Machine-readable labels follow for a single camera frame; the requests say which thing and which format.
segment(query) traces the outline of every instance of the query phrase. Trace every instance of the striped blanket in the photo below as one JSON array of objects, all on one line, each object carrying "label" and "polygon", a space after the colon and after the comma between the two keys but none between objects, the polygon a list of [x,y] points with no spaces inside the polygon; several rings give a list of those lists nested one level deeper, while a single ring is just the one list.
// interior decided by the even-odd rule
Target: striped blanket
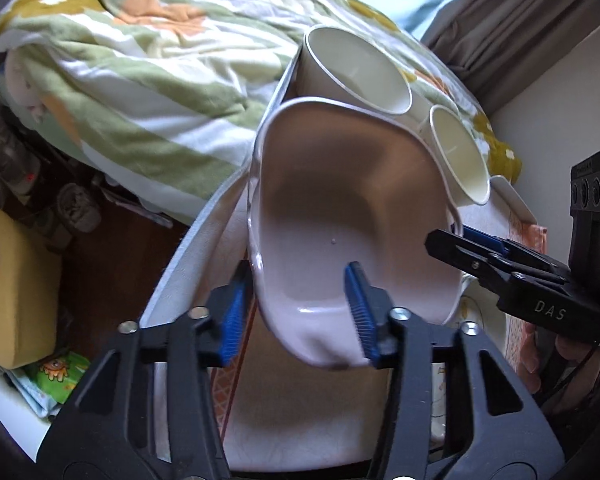
[{"label": "striped blanket", "polygon": [[353,30],[415,91],[458,111],[492,173],[520,162],[429,50],[358,0],[12,0],[0,52],[97,168],[190,221],[248,163],[267,102],[305,30]]}]

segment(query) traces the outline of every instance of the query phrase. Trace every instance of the black wire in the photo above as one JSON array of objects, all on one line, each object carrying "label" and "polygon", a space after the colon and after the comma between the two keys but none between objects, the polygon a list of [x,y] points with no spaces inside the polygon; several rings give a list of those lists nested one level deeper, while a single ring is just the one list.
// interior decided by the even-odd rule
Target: black wire
[{"label": "black wire", "polygon": [[561,380],[554,388],[549,390],[547,393],[539,397],[537,400],[538,406],[542,407],[542,405],[547,402],[551,397],[553,397],[556,393],[558,393],[561,389],[563,389],[567,384],[571,382],[571,380],[575,377],[575,375],[582,370],[582,367],[587,364],[587,361],[591,359],[595,351],[600,348],[600,345],[595,344],[589,350],[589,353],[585,356],[585,358],[578,363],[578,365],[567,375],[563,380]]}]

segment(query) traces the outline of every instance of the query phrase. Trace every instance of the dark brown floor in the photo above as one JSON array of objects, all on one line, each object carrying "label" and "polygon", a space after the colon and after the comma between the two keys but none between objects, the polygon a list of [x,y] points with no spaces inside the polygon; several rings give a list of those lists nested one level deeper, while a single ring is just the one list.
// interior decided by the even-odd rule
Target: dark brown floor
[{"label": "dark brown floor", "polygon": [[92,359],[122,321],[137,319],[187,227],[159,226],[101,202],[102,222],[63,254],[59,303],[73,317],[72,350]]}]

